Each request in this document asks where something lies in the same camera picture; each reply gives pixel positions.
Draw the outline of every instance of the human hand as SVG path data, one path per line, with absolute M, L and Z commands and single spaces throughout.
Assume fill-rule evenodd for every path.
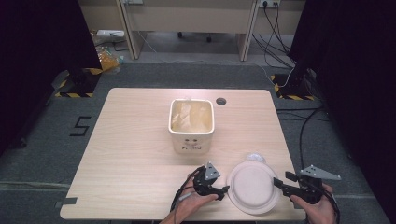
M 180 194 L 182 201 L 178 201 L 176 207 L 169 215 L 161 222 L 161 224 L 181 223 L 184 219 L 194 214 L 206 203 L 215 201 L 219 196 L 217 194 L 209 194 L 201 196 L 193 187 L 192 178 L 187 182 L 184 190 Z
M 332 193 L 332 187 L 329 185 L 322 184 L 323 188 Z M 332 204 L 326 196 L 322 196 L 320 201 L 316 204 L 310 204 L 304 201 L 302 198 L 291 195 L 290 199 L 300 205 L 305 212 L 308 214 L 308 221 L 311 224 L 334 224 L 335 213 L 332 208 Z

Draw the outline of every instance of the paper plate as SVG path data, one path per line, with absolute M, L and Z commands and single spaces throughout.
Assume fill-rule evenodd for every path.
M 274 186 L 276 173 L 261 161 L 238 164 L 227 178 L 228 195 L 241 211 L 259 215 L 270 211 L 279 200 L 280 190 Z

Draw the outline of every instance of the white plate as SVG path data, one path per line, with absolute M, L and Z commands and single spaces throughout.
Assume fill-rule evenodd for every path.
M 244 161 L 227 178 L 228 195 L 241 211 L 259 215 L 274 208 L 280 190 L 274 186 L 276 173 L 261 161 Z

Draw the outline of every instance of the gray carpet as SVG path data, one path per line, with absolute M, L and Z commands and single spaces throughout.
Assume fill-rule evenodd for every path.
M 265 67 L 273 73 L 285 69 Z M 54 81 L 59 85 L 63 75 Z M 259 66 L 125 63 L 117 74 L 103 74 L 92 98 L 52 97 L 35 127 L 27 136 L 27 147 L 10 149 L 0 158 L 0 223 L 109 223 L 109 221 L 69 221 L 59 216 L 55 204 L 64 199 L 108 91 L 112 88 L 198 88 L 198 89 L 266 89 L 273 94 L 279 119 L 295 170 L 301 169 L 300 130 L 320 100 L 292 101 L 278 99 L 274 88 Z M 80 125 L 89 126 L 83 136 Z M 303 132 L 304 165 L 315 164 L 340 175 L 342 181 L 328 181 L 341 210 L 342 223 L 389 223 L 370 191 L 363 174 L 348 157 L 348 152 L 326 111 L 309 120 Z M 37 182 L 38 186 L 25 182 Z

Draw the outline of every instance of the power outlet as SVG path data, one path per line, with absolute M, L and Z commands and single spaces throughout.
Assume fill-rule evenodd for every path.
M 264 7 L 264 2 L 267 2 L 267 8 L 280 7 L 280 0 L 260 0 L 259 7 Z

